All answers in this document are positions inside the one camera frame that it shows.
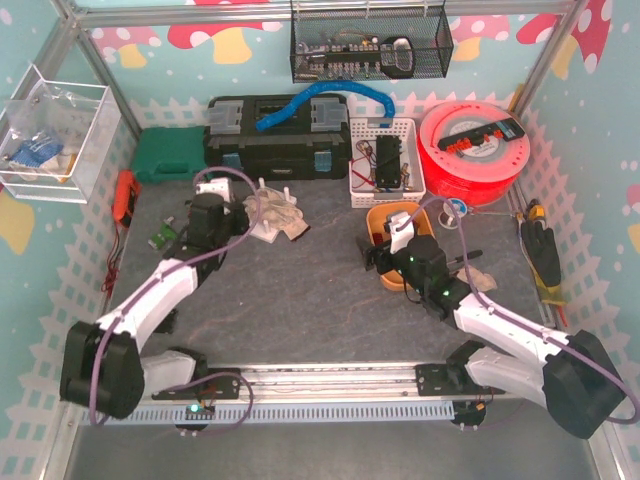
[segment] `black toolbox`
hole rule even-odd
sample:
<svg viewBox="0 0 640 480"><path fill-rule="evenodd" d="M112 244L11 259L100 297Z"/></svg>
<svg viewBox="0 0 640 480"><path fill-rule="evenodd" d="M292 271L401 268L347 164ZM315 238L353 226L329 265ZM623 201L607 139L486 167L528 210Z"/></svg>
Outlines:
<svg viewBox="0 0 640 480"><path fill-rule="evenodd" d="M209 103L205 163L265 180L344 178L351 160L349 110L342 95L318 95L285 122L263 132L256 122L293 95L220 97Z"/></svg>

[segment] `black mesh basket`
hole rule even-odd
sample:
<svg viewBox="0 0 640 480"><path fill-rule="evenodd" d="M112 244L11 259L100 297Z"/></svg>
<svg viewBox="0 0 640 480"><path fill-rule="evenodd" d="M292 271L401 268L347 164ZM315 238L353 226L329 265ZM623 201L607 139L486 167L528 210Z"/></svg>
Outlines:
<svg viewBox="0 0 640 480"><path fill-rule="evenodd" d="M447 75L453 40L439 6L327 8L291 1L294 83L324 80L440 78Z"/></svg>

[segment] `orange bowl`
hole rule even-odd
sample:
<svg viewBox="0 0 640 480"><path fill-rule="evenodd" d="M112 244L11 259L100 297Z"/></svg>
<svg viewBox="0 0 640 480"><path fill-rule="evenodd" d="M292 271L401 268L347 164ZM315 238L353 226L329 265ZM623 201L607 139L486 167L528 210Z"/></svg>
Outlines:
<svg viewBox="0 0 640 480"><path fill-rule="evenodd" d="M401 211L405 211L409 215L412 215L413 212L418 210L419 207L420 205L418 205L416 202L383 203L373 207L371 210L369 210L369 213L367 213L367 228L369 230L369 240L371 241L371 243L374 243L374 233L381 234L383 241L391 239L391 236L384 231L384 224L387 221L387 216L391 215L392 213ZM427 216L427 212L425 212L424 210L422 210L414 219L414 223L417 223L418 225L418 235L434 236L433 230L431 229L431 223L429 222L429 217ZM402 277L395 270L381 275L380 281L385 288L393 292L404 291Z"/></svg>

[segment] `blue tube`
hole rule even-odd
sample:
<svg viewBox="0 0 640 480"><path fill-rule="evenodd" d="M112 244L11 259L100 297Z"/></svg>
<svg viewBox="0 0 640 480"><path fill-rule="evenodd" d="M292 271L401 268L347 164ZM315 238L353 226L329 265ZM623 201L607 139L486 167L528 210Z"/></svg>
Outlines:
<svg viewBox="0 0 640 480"><path fill-rule="evenodd" d="M287 118L296 113L296 110L298 110L300 105L320 93L341 90L359 93L360 95L364 95L365 97L369 97L377 102L380 102L384 106L385 118L393 118L393 116L396 114L396 107L393 104L393 100L386 93L378 92L371 87L367 87L366 85L351 82L348 80L318 82L314 83L309 88L303 90L298 95L293 97L293 99L291 99L291 102L289 102L289 104L286 105L282 110L278 110L277 112L272 113L271 115L267 115L261 120L258 120L256 122L256 130L262 132L267 128L271 128L274 125L278 125L279 123L284 122Z"/></svg>

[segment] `white plastic basket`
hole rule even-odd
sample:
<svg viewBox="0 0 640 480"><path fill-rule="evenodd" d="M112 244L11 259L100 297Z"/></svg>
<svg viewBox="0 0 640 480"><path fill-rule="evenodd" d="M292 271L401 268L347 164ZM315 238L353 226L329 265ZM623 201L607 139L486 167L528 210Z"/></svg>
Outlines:
<svg viewBox="0 0 640 480"><path fill-rule="evenodd" d="M413 119L351 118L349 123L354 159L362 156L356 147L356 144L361 140L368 140L375 153L377 135L397 135L400 137L400 164L408 164L409 186L411 187L411 191L399 188L384 192L373 191L373 187L366 184L361 187L360 185L364 180L357 176L354 171L364 177L368 177L370 174L369 164L366 161L350 162L349 191L351 192L351 207L371 208L381 203L419 202L422 200L427 190L422 176L422 164L420 163L416 138L416 124Z"/></svg>
<svg viewBox="0 0 640 480"><path fill-rule="evenodd" d="M49 93L52 86L82 96L75 99L77 112L71 116L73 123L66 131L68 135L78 132L77 135L83 136L80 137L81 147L75 162L67 171L61 172L11 164L8 159L18 148L20 140L9 133L0 139L0 182L19 199L87 203L118 127L120 110L109 87L54 82L45 80L41 75L26 101L36 108L39 96Z"/></svg>

